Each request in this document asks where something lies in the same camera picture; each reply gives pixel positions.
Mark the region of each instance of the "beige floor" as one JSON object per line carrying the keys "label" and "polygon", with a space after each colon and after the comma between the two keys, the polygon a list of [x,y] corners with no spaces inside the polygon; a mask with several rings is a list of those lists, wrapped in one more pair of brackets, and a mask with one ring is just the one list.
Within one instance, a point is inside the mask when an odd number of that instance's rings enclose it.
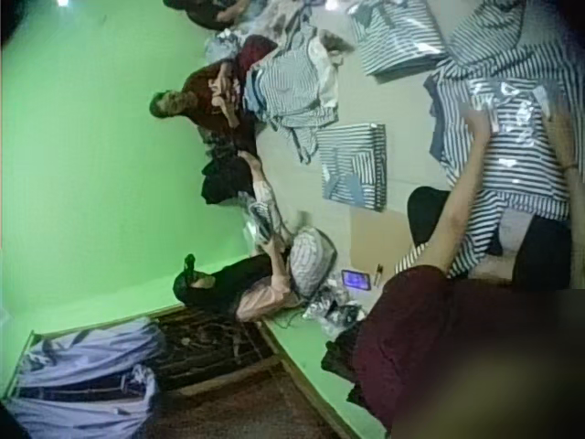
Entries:
{"label": "beige floor", "polygon": [[[347,6],[352,3],[354,2],[339,0],[339,8],[335,11],[316,8],[314,22],[319,27],[331,30],[354,43],[351,25],[344,13]],[[429,0],[431,10],[445,37],[448,37],[460,21],[480,3],[481,0]],[[555,23],[548,21],[547,25],[543,25],[542,15],[533,17],[532,14],[531,12],[530,18],[525,19],[522,41],[538,41],[547,32],[552,35]],[[422,86],[427,76],[428,73],[421,73],[378,84],[372,77],[364,75],[357,52],[345,56],[343,65],[339,68],[337,124],[376,122],[386,125],[387,209],[398,214],[392,215],[397,219],[397,226],[389,227],[387,232],[379,234],[383,236],[372,236],[371,240],[364,241],[367,230],[362,230],[360,239],[354,240],[354,247],[362,247],[358,252],[351,249],[351,208],[321,197],[319,156],[317,155],[309,166],[301,165],[296,152],[279,134],[267,128],[259,136],[260,155],[285,222],[294,223],[299,211],[307,212],[311,223],[325,232],[335,243],[340,268],[353,265],[362,270],[367,270],[367,267],[373,269],[375,260],[365,262],[356,260],[361,259],[360,256],[354,257],[352,261],[350,257],[351,253],[354,256],[356,253],[360,255],[366,253],[373,245],[382,246],[389,251],[394,250],[390,261],[398,258],[397,254],[402,253],[405,240],[409,239],[405,219],[400,215],[406,212],[406,201],[410,192],[422,185],[446,188],[441,167],[429,155],[434,121],[429,115],[431,99]],[[390,270],[391,267],[385,267],[386,275]]]}

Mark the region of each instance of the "pile of clothes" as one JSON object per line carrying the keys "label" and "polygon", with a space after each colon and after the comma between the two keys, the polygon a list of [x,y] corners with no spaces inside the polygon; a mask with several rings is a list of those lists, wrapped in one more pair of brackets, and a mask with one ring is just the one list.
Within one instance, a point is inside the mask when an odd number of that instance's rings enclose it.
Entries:
{"label": "pile of clothes", "polygon": [[[579,171],[585,170],[582,54],[562,41],[519,45],[524,9],[525,2],[519,0],[485,0],[455,30],[449,44],[452,56],[440,62],[425,83],[436,120],[431,155],[445,169],[451,187],[472,143],[460,102],[487,109],[494,134],[483,190],[451,276],[468,272],[486,255],[506,209],[567,219],[567,188],[543,125],[559,95],[572,117]],[[397,271],[409,268],[424,245],[413,249]]]}

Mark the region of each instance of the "patterned rug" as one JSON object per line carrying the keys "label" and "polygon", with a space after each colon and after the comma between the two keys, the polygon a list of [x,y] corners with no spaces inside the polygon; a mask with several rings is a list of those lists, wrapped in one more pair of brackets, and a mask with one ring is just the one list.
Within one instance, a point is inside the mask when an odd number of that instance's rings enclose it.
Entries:
{"label": "patterned rug", "polygon": [[252,323],[189,309],[159,317],[158,322],[166,336],[166,352],[147,366],[161,391],[211,380],[274,355]]}

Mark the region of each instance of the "bracelet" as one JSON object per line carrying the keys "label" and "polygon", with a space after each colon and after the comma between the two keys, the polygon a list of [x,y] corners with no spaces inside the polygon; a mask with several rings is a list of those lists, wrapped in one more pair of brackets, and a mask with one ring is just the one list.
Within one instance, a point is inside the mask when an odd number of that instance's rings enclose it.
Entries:
{"label": "bracelet", "polygon": [[577,164],[576,163],[571,163],[570,165],[563,166],[561,168],[561,170],[563,171],[563,174],[564,174],[564,173],[566,173],[571,168],[578,169]]}

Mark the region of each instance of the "stack of folded shirts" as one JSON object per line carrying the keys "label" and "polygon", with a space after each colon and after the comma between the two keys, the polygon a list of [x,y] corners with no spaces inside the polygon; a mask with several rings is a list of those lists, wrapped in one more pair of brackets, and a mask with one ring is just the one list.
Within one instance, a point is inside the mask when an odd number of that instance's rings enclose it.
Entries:
{"label": "stack of folded shirts", "polygon": [[431,69],[447,56],[424,0],[365,0],[347,13],[366,75]]}
{"label": "stack of folded shirts", "polygon": [[386,127],[380,123],[317,132],[323,197],[381,211],[386,207]]}

